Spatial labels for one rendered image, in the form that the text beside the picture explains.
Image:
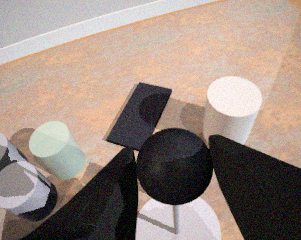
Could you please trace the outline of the black rectangular slab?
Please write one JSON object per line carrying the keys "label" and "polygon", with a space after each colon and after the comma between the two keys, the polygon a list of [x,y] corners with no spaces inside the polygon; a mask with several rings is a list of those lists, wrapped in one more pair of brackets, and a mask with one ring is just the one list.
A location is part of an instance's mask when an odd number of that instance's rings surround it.
{"label": "black rectangular slab", "polygon": [[138,81],[106,140],[139,151],[143,141],[153,133],[170,93],[171,88]]}

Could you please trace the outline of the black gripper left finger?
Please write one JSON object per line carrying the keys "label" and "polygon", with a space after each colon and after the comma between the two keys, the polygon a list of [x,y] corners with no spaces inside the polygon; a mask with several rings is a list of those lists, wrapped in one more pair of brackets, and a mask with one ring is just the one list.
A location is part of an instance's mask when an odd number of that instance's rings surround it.
{"label": "black gripper left finger", "polygon": [[133,148],[123,148],[82,191],[18,240],[135,240],[139,188]]}

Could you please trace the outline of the french press coffee maker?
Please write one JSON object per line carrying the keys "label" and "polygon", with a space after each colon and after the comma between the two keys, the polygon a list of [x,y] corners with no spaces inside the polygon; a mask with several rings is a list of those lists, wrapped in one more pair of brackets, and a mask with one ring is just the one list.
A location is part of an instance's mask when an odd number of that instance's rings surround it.
{"label": "french press coffee maker", "polygon": [[199,197],[213,171],[213,156],[195,133],[165,128],[147,137],[137,173],[151,199],[138,213],[135,240],[221,240],[218,216]]}

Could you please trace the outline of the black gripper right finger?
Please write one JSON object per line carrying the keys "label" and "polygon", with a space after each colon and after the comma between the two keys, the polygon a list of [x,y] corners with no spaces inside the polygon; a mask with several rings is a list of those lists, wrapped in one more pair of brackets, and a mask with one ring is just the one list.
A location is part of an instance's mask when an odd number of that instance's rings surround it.
{"label": "black gripper right finger", "polygon": [[222,135],[209,151],[243,240],[301,240],[301,168]]}

